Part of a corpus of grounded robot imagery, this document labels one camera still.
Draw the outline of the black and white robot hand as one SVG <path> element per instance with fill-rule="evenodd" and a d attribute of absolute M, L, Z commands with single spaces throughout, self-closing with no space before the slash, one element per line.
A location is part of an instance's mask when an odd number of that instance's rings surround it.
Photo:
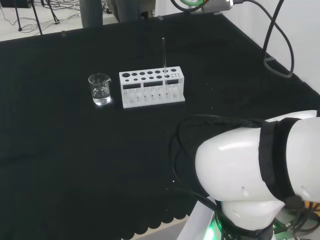
<path fill-rule="evenodd" d="M 206 13 L 219 13 L 229 11 L 234 6 L 233 0 L 208 0 L 202 7 L 202 12 Z"/>

